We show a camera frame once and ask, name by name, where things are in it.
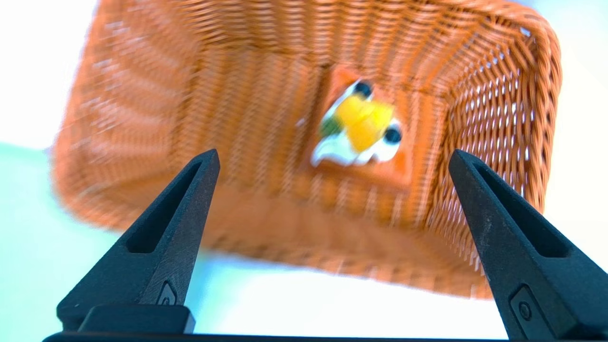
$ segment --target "white surface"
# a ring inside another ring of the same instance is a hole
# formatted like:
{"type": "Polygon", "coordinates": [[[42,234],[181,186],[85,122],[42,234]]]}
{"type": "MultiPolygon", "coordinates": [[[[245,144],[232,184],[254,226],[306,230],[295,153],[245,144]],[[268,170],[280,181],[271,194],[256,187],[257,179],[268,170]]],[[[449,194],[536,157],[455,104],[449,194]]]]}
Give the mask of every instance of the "white surface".
{"type": "MultiPolygon", "coordinates": [[[[608,68],[606,44],[599,43],[608,41],[608,2],[546,0],[535,7],[561,39],[564,68],[545,216],[608,269],[608,68]]],[[[0,2],[0,141],[30,148],[52,143],[93,8],[92,0],[0,2]]],[[[116,235],[61,211],[41,154],[2,152],[0,340],[37,341],[60,330],[57,302],[116,235]]],[[[187,304],[198,332],[505,337],[491,302],[233,257],[200,258],[187,304]]]]}

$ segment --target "wicker basket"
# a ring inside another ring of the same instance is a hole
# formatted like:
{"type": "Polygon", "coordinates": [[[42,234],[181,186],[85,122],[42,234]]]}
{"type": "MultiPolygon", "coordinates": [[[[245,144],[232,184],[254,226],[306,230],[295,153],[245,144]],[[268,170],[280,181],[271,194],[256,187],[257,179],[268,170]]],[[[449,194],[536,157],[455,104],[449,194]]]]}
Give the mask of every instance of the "wicker basket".
{"type": "Polygon", "coordinates": [[[217,148],[204,246],[490,298],[447,162],[479,156],[541,211],[559,58],[546,20],[505,1],[102,0],[55,188],[79,218],[125,229],[217,148]],[[406,113],[406,189],[300,167],[338,64],[406,113]]]}

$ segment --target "toy bird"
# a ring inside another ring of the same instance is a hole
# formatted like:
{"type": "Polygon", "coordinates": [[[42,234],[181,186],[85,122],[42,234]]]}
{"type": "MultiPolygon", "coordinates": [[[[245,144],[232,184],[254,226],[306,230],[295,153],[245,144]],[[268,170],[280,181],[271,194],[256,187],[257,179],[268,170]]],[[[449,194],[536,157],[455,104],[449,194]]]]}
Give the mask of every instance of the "toy bird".
{"type": "Polygon", "coordinates": [[[354,82],[325,113],[311,164],[316,167],[327,159],[342,166],[361,166],[371,160],[391,160],[402,138],[394,111],[373,100],[370,85],[354,82]]]}

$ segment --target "black eye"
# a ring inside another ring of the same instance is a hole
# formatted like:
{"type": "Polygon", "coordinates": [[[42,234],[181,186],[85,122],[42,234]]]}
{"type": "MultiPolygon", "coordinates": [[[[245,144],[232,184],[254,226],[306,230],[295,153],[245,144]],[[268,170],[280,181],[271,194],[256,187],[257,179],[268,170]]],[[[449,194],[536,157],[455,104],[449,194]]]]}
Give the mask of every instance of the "black eye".
{"type": "Polygon", "coordinates": [[[365,98],[368,98],[371,95],[371,86],[365,82],[359,82],[354,86],[353,93],[362,94],[365,98]]]}
{"type": "Polygon", "coordinates": [[[396,127],[390,127],[384,132],[384,141],[390,145],[399,144],[401,142],[401,132],[396,127]]]}

